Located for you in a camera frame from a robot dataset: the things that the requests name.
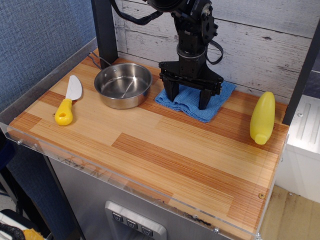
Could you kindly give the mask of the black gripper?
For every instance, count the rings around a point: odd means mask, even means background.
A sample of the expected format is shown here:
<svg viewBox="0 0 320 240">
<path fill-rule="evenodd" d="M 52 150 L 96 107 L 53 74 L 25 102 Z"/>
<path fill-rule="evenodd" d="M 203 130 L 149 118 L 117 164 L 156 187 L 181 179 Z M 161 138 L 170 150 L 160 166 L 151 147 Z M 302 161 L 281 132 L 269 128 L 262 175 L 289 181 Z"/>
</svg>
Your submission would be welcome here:
<svg viewBox="0 0 320 240">
<path fill-rule="evenodd" d="M 178 61 L 159 63 L 160 78 L 168 99 L 173 102 L 179 94 L 179 86 L 200 90 L 198 109 L 205 110 L 212 95 L 219 95 L 223 78 L 207 66 L 207 50 L 188 53 L 177 49 Z"/>
</svg>

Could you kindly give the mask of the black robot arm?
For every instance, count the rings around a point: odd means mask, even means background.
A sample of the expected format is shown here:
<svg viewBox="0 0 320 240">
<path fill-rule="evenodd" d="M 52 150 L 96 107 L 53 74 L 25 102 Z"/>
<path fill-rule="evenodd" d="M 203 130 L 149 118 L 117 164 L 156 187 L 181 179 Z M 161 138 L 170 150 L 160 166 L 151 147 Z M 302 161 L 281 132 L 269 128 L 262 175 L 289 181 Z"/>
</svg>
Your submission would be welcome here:
<svg viewBox="0 0 320 240">
<path fill-rule="evenodd" d="M 178 61 L 162 61 L 160 78 L 170 101 L 181 85 L 200 91 L 198 108 L 204 110 L 211 97 L 221 92 L 223 77 L 210 70 L 208 46 L 223 48 L 213 38 L 218 25 L 209 0 L 149 0 L 148 4 L 161 13 L 170 13 L 178 35 Z"/>
</svg>

